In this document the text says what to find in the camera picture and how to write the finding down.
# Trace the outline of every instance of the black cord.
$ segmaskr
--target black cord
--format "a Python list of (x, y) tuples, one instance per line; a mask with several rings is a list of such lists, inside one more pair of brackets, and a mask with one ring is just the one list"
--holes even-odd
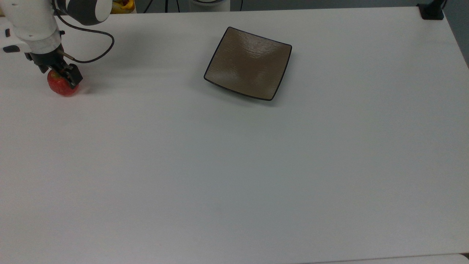
[(147, 10), (148, 10), (148, 8), (150, 7), (151, 3), (153, 3), (153, 0), (150, 0), (150, 2), (148, 2), (148, 6), (147, 6), (147, 8), (145, 8), (145, 11), (144, 11), (144, 13), (146, 13), (146, 11), (147, 11)]
[(76, 29), (76, 30), (81, 30), (81, 31), (86, 31), (86, 32), (91, 32), (91, 33), (98, 33), (98, 34), (103, 34), (103, 35), (106, 35), (106, 36), (109, 36), (111, 39), (112, 39), (112, 42), (111, 42), (111, 45), (109, 45), (109, 48), (107, 48), (107, 50), (99, 55), (98, 57), (92, 59), (92, 60), (89, 60), (89, 61), (80, 61), (80, 60), (77, 60), (75, 58), (71, 59), (73, 60), (74, 62), (78, 62), (78, 63), (90, 63), (90, 62), (95, 62), (99, 59), (101, 59), (104, 55), (106, 55), (110, 50), (111, 48), (113, 48), (114, 46), (114, 36), (112, 36), (111, 34), (107, 33), (107, 32), (104, 32), (104, 31), (98, 31), (98, 30), (92, 30), (92, 29), (85, 29), (85, 28), (80, 28), (80, 27), (77, 27), (77, 26), (74, 26), (72, 24), (69, 24), (67, 21), (63, 20), (63, 18), (60, 16), (59, 14), (59, 11), (57, 10), (57, 7), (55, 6), (55, 0), (52, 0), (52, 7), (54, 8), (54, 11), (57, 15), (57, 17), (60, 19), (60, 21), (62, 21), (65, 25), (73, 28), (73, 29)]

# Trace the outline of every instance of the white robot link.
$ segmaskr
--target white robot link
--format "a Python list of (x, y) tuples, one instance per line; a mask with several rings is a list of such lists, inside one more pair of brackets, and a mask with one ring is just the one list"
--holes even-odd
[(64, 53), (61, 44), (61, 35), (64, 32), (59, 30), (54, 10), (60, 10), (83, 25), (95, 25), (108, 18), (112, 1), (0, 0), (0, 7), (7, 18), (7, 21), (0, 19), (0, 47), (3, 52), (25, 53), (26, 58), (39, 66), (42, 73), (47, 72), (49, 68), (53, 69), (64, 77), (73, 89), (83, 77), (75, 64), (67, 64), (63, 59), (64, 56), (72, 57)]

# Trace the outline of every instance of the white cylinder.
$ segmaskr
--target white cylinder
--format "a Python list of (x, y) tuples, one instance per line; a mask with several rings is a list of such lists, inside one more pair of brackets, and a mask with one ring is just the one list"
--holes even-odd
[(189, 0), (189, 12), (229, 12), (230, 0)]
[(43, 40), (57, 30), (50, 0), (0, 0), (0, 6), (20, 39)]

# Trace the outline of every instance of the yellow object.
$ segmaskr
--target yellow object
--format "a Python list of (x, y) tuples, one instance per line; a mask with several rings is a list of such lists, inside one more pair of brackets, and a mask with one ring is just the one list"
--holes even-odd
[(129, 0), (126, 5), (124, 5), (124, 0), (113, 1), (113, 7), (111, 9), (111, 14), (129, 14), (135, 9), (134, 0)]

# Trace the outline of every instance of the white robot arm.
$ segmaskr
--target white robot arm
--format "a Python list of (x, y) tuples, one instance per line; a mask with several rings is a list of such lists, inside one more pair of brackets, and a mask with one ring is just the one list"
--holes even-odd
[(112, 0), (0, 0), (9, 21), (0, 24), (0, 47), (6, 53), (25, 53), (41, 72), (51, 68), (73, 88), (82, 76), (76, 65), (63, 60), (63, 32), (53, 16), (52, 4), (83, 25), (95, 25), (107, 19)]

